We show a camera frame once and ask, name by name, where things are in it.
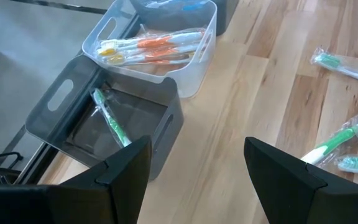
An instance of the wooden table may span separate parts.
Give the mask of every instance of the wooden table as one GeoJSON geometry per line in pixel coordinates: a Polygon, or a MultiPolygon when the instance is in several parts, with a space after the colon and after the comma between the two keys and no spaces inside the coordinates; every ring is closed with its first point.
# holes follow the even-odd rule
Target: wooden table
{"type": "MultiPolygon", "coordinates": [[[[199,92],[182,101],[185,123],[139,223],[267,223],[244,138],[301,157],[358,114],[358,81],[310,65],[319,45],[358,67],[358,0],[241,0],[199,92]]],[[[59,154],[41,183],[86,169],[59,154]]]]}

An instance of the plastic wrapper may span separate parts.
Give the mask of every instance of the plastic wrapper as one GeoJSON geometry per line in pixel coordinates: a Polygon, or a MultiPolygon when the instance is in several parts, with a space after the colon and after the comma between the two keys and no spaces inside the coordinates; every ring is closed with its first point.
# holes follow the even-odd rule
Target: plastic wrapper
{"type": "Polygon", "coordinates": [[[99,89],[95,89],[91,92],[92,99],[96,105],[96,109],[103,115],[107,125],[120,147],[126,147],[131,143],[131,140],[127,137],[127,134],[118,123],[116,116],[112,112],[111,108],[106,103],[106,97],[99,89]]]}
{"type": "Polygon", "coordinates": [[[315,50],[310,62],[358,80],[358,69],[352,68],[349,62],[324,51],[321,47],[315,50]]]}
{"type": "Polygon", "coordinates": [[[141,53],[159,47],[178,47],[181,45],[197,44],[203,38],[204,28],[191,28],[166,34],[146,32],[131,39],[100,40],[96,44],[95,54],[99,57],[114,55],[120,52],[141,53]]]}
{"type": "Polygon", "coordinates": [[[203,27],[211,17],[209,1],[130,0],[147,27],[156,30],[181,30],[203,27]]]}
{"type": "Polygon", "coordinates": [[[312,151],[301,159],[318,167],[325,167],[333,159],[346,154],[351,141],[358,139],[358,115],[342,125],[327,141],[317,145],[312,151]]]}
{"type": "Polygon", "coordinates": [[[335,158],[335,166],[343,172],[352,172],[358,174],[358,155],[346,154],[335,158]]]}
{"type": "Polygon", "coordinates": [[[191,28],[177,32],[144,34],[133,39],[102,40],[94,51],[98,60],[106,65],[178,65],[189,63],[200,45],[204,28],[191,28]]]}

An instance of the plastic bin handle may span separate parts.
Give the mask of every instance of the plastic bin handle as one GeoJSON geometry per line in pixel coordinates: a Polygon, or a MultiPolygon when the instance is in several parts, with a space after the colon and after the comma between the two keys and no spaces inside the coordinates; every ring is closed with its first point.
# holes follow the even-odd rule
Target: plastic bin handle
{"type": "Polygon", "coordinates": [[[25,127],[34,136],[47,141],[62,120],[67,120],[67,113],[72,113],[76,99],[87,86],[92,85],[98,77],[95,75],[97,65],[85,56],[78,56],[71,60],[61,74],[52,83],[49,89],[41,97],[40,101],[30,112],[25,122],[25,127]],[[72,81],[72,89],[62,95],[54,110],[50,110],[48,104],[56,97],[57,91],[65,81],[72,81]]]}
{"type": "Polygon", "coordinates": [[[132,18],[135,16],[135,12],[136,11],[130,1],[116,0],[107,10],[98,24],[93,28],[89,36],[85,39],[83,44],[83,51],[88,54],[89,49],[87,49],[87,47],[90,47],[94,44],[100,33],[102,33],[107,24],[113,19],[116,22],[116,26],[111,31],[108,38],[118,38],[131,22],[132,18]]]}

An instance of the toothbrush in plastic wrapper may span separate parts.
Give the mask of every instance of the toothbrush in plastic wrapper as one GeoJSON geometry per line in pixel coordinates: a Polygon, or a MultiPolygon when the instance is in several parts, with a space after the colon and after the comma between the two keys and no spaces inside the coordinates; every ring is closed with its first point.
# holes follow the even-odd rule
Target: toothbrush in plastic wrapper
{"type": "Polygon", "coordinates": [[[115,54],[106,58],[106,62],[110,65],[134,65],[139,63],[152,63],[154,61],[156,61],[156,63],[161,61],[171,64],[186,63],[189,62],[189,60],[181,61],[175,57],[191,58],[194,52],[197,50],[197,47],[198,44],[190,44],[179,47],[155,49],[137,55],[115,54]]]}
{"type": "Polygon", "coordinates": [[[358,80],[358,71],[344,65],[338,57],[325,52],[322,48],[317,48],[311,58],[311,63],[316,63],[328,70],[340,72],[358,80]]]}
{"type": "Polygon", "coordinates": [[[331,139],[318,145],[301,158],[302,161],[316,165],[332,153],[339,145],[358,135],[358,123],[336,133],[331,139]]]}
{"type": "Polygon", "coordinates": [[[99,56],[108,56],[127,50],[180,46],[199,42],[203,38],[204,33],[204,28],[193,28],[170,34],[150,35],[135,39],[103,40],[97,53],[99,56]]]}
{"type": "Polygon", "coordinates": [[[92,99],[97,107],[102,113],[104,119],[106,120],[112,135],[115,140],[121,147],[126,147],[131,143],[131,140],[127,137],[125,131],[121,128],[110,107],[106,104],[106,97],[103,95],[102,91],[99,89],[94,89],[91,92],[92,99]]]}

